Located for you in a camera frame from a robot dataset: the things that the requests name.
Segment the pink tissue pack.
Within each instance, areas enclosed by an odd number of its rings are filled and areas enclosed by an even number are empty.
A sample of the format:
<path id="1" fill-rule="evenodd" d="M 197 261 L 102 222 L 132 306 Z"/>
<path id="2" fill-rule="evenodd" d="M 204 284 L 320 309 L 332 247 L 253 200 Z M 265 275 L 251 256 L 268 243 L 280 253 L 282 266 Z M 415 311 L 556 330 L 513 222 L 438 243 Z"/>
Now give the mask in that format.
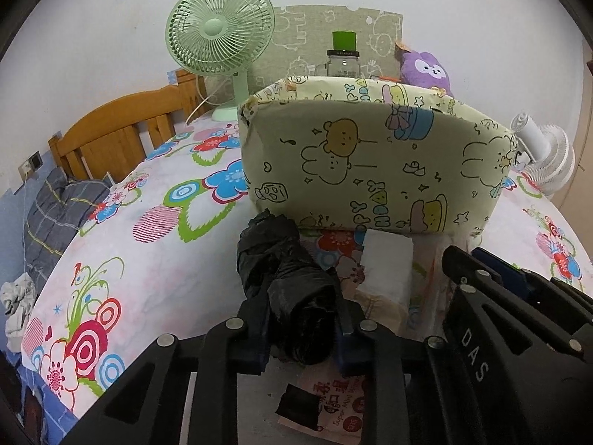
<path id="1" fill-rule="evenodd" d="M 278 424 L 339 444 L 360 444 L 365 400 L 364 377 L 344 378 L 332 360 L 306 367 L 296 386 L 319 397 L 318 429 L 279 417 Z"/>

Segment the white tissue pack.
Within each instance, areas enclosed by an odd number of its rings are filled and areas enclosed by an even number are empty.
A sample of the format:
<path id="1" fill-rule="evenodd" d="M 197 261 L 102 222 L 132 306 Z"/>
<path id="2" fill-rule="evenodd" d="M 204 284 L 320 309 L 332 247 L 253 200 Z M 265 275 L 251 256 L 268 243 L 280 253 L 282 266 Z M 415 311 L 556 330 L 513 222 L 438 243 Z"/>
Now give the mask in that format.
<path id="1" fill-rule="evenodd" d="M 368 230 L 360 264 L 364 281 L 357 291 L 407 307 L 411 295 L 414 245 L 411 238 Z"/>

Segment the black plastic bag bundle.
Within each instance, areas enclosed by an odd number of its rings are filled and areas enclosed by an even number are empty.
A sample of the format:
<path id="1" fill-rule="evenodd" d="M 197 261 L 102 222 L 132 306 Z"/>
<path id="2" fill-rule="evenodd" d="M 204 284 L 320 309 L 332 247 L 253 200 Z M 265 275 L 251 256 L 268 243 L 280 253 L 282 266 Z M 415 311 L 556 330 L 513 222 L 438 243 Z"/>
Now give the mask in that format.
<path id="1" fill-rule="evenodd" d="M 336 354 L 350 327 L 340 280 L 305 249 L 294 220 L 268 210 L 250 219 L 236 267 L 252 311 L 249 326 L 267 346 L 304 366 Z"/>

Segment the blue bed sheet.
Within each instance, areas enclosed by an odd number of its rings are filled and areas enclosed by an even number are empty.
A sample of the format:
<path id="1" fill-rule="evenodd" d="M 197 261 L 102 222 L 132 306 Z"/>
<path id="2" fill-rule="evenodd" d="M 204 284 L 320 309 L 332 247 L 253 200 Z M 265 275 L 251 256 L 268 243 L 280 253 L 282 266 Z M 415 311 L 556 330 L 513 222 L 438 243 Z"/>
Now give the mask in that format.
<path id="1" fill-rule="evenodd" d="M 54 168 L 54 164 L 44 165 L 16 194 L 8 190 L 1 196 L 1 283 L 14 281 L 24 271 L 23 228 L 26 212 Z M 21 386 L 20 402 L 24 404 L 26 389 L 30 388 L 43 408 L 40 443 L 59 444 L 77 419 L 63 407 L 58 398 L 49 395 L 37 372 L 23 366 L 20 352 L 11 353 L 7 349 L 5 319 L 5 308 L 1 306 L 1 355 L 9 363 L 9 370 L 16 373 L 17 383 Z"/>

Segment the beige door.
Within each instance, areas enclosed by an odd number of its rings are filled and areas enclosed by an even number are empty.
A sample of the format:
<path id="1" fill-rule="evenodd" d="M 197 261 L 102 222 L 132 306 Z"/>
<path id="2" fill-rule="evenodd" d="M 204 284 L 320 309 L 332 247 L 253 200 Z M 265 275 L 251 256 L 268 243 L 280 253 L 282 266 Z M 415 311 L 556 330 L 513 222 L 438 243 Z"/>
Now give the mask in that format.
<path id="1" fill-rule="evenodd" d="M 568 70 L 558 69 L 550 84 L 553 123 L 568 135 L 575 155 L 571 177 L 552 199 L 586 249 L 592 249 L 592 48 L 581 40 Z"/>

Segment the floral tablecloth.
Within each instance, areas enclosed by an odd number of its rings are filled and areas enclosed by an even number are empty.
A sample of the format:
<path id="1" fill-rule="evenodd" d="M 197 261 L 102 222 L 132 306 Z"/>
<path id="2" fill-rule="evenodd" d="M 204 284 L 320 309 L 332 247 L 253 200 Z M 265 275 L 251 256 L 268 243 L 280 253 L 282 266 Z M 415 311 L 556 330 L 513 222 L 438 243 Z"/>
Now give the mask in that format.
<path id="1" fill-rule="evenodd" d="M 33 306 L 23 366 L 79 419 L 157 336 L 197 336 L 236 312 L 253 214 L 236 123 L 196 119 L 82 224 Z M 367 231 L 305 228 L 302 244 L 338 274 Z"/>

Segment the white crumpled cloth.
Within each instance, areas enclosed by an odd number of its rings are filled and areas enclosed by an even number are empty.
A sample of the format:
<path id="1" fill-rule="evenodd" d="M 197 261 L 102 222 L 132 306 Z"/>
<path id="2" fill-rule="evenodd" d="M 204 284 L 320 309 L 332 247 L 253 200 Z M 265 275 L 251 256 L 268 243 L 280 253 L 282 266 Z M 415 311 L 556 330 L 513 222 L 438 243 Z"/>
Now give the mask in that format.
<path id="1" fill-rule="evenodd" d="M 6 336 L 23 335 L 35 302 L 35 284 L 27 272 L 14 281 L 6 281 L 1 285 L 1 303 L 6 316 Z"/>

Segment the white floor fan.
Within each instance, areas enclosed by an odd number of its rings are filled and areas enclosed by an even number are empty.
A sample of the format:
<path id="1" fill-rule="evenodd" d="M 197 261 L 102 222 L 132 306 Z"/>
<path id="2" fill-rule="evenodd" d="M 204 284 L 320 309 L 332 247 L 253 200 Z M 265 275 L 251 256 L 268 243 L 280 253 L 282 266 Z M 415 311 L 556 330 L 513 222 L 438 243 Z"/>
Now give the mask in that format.
<path id="1" fill-rule="evenodd" d="M 567 133 L 555 125 L 538 126 L 527 113 L 511 121 L 518 154 L 514 167 L 550 197 L 571 179 L 576 166 L 575 151 Z"/>

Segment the grey plaid pillow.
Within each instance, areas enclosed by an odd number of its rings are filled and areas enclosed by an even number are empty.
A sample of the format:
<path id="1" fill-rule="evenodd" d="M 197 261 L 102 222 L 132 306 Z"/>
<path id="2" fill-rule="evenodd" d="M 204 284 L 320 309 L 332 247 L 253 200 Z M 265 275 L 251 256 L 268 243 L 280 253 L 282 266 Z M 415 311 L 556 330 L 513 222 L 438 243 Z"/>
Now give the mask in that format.
<path id="1" fill-rule="evenodd" d="M 24 223 L 26 272 L 38 292 L 111 185 L 109 178 L 75 180 L 61 167 L 47 175 Z"/>

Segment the yellow cartoon fabric storage box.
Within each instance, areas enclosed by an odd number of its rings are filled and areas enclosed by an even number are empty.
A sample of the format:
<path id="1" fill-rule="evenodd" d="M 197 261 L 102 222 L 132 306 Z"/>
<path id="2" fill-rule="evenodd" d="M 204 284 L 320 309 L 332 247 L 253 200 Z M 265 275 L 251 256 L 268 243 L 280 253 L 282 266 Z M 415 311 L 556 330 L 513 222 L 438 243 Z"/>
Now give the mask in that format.
<path id="1" fill-rule="evenodd" d="M 286 78 L 238 116 L 252 202 L 305 228 L 478 235 L 517 154 L 505 126 L 402 83 Z"/>

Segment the wooden bed headboard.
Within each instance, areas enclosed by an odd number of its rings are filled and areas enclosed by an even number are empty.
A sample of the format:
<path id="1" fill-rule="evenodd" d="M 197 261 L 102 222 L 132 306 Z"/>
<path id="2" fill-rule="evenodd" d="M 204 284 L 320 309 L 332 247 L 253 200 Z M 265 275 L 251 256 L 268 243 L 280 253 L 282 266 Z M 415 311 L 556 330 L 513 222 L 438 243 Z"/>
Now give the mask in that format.
<path id="1" fill-rule="evenodd" d="M 120 182 L 147 157 L 140 137 L 141 123 L 155 148 L 175 135 L 173 116 L 206 112 L 205 83 L 201 76 L 178 69 L 177 82 L 162 89 L 124 95 L 94 109 L 48 147 L 55 164 L 68 176 Z"/>

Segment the purple plush bunny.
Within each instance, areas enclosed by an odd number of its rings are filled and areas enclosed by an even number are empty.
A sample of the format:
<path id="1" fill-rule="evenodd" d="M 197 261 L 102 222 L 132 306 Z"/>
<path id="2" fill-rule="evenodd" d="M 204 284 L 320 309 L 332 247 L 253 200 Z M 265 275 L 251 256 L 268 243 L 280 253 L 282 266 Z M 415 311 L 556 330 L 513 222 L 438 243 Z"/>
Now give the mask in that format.
<path id="1" fill-rule="evenodd" d="M 438 89 L 444 95 L 453 95 L 448 72 L 432 53 L 405 51 L 402 54 L 400 75 L 402 82 L 407 85 Z"/>

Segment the glass mason jar mug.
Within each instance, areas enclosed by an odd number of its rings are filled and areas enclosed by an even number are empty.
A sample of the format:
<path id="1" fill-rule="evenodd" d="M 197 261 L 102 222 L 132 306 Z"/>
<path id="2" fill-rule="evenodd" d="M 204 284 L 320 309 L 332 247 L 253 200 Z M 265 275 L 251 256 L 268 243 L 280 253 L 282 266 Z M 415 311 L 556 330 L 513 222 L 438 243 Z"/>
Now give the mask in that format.
<path id="1" fill-rule="evenodd" d="M 357 50 L 328 50 L 327 61 L 316 67 L 316 75 L 336 78 L 359 78 L 361 65 Z"/>

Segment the green cup on jar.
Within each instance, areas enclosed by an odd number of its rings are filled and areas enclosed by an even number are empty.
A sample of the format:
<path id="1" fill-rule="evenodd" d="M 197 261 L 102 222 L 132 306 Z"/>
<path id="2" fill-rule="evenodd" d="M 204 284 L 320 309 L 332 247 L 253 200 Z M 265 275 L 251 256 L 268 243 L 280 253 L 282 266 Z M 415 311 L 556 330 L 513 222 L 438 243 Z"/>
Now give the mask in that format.
<path id="1" fill-rule="evenodd" d="M 332 41 L 333 51 L 355 52 L 357 50 L 357 34 L 353 31 L 334 31 Z"/>

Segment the green cartoon cardboard panel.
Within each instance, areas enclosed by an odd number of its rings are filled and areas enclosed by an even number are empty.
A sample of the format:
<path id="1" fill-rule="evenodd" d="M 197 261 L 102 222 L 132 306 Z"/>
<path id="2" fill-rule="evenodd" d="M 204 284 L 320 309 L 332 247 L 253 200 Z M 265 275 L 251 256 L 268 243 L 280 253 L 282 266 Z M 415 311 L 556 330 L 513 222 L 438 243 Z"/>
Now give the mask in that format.
<path id="1" fill-rule="evenodd" d="M 356 34 L 361 75 L 365 78 L 400 75 L 395 46 L 402 40 L 403 16 L 378 9 L 297 5 L 277 7 L 271 43 L 251 65 L 252 92 L 281 78 L 305 78 L 327 62 L 335 31 Z"/>

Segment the green desk fan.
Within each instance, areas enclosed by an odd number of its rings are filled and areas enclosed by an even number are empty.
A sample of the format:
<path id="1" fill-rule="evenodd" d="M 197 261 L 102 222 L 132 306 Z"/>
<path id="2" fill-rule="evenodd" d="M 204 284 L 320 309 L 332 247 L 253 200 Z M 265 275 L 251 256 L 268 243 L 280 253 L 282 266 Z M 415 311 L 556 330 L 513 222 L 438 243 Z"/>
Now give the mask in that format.
<path id="1" fill-rule="evenodd" d="M 271 0 L 179 0 L 166 24 L 166 44 L 186 71 L 207 78 L 230 78 L 233 98 L 216 106 L 212 119 L 237 118 L 248 99 L 247 71 L 274 35 Z"/>

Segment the wall power socket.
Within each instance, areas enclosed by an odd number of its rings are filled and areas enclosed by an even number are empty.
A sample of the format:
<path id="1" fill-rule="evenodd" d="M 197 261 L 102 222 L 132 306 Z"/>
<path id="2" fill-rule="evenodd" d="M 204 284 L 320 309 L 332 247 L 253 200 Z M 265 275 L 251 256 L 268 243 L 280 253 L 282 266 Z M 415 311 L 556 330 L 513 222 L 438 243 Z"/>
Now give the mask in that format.
<path id="1" fill-rule="evenodd" d="M 26 182 L 42 165 L 43 160 L 40 153 L 35 152 L 18 167 L 21 180 Z"/>

